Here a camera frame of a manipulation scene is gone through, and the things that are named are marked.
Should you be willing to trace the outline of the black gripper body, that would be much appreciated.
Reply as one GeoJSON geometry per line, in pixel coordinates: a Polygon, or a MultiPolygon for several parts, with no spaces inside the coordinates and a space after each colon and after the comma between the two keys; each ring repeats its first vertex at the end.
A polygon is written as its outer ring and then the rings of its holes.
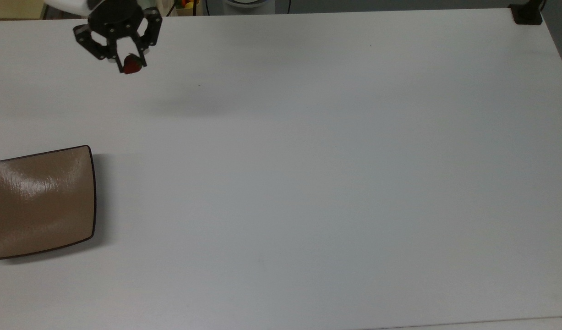
{"type": "Polygon", "coordinates": [[[136,0],[103,0],[88,16],[92,31],[106,39],[118,40],[134,35],[144,18],[136,0]]]}

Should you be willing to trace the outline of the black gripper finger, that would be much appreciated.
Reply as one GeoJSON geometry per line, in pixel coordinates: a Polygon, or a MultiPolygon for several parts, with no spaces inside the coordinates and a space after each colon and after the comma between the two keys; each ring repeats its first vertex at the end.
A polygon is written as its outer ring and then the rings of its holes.
{"type": "Polygon", "coordinates": [[[78,25],[73,28],[74,37],[79,45],[90,52],[98,60],[108,59],[115,62],[118,71],[124,73],[124,68],[117,52],[117,41],[106,39],[106,44],[100,44],[92,37],[93,30],[88,24],[78,25]]]}
{"type": "Polygon", "coordinates": [[[145,51],[158,43],[158,36],[161,30],[162,16],[157,7],[149,7],[142,9],[140,6],[136,8],[134,15],[133,42],[138,51],[138,58],[143,67],[147,66],[145,59],[145,51]],[[143,19],[147,21],[147,26],[142,35],[138,33],[143,19]]]}

